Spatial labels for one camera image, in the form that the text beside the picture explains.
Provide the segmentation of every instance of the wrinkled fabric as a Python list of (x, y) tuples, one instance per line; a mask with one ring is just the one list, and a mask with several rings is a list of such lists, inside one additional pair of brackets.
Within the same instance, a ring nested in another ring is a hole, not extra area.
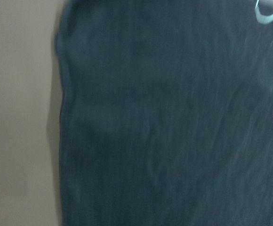
[(254, 6), (65, 6), (63, 226), (273, 226), (273, 23)]

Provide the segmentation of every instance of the dark teal fabric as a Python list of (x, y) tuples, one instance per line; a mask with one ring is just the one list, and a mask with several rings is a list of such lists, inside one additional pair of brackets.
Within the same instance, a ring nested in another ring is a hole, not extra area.
[(254, 6), (65, 6), (63, 226), (273, 226), (273, 23)]

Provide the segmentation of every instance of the dark cloth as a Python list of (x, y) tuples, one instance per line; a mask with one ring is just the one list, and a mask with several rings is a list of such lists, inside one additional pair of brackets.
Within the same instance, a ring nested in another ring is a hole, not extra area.
[(254, 6), (65, 6), (64, 226), (273, 226), (273, 23)]

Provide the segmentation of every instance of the t-shirt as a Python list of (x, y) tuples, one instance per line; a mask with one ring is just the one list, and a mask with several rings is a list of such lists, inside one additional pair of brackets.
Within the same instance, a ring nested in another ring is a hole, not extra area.
[(273, 226), (273, 23), (254, 6), (66, 4), (63, 226)]

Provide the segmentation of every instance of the beige wall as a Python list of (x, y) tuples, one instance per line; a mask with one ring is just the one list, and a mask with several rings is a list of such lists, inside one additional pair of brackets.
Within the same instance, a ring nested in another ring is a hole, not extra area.
[(52, 36), (63, 0), (0, 0), (0, 226), (60, 225)]

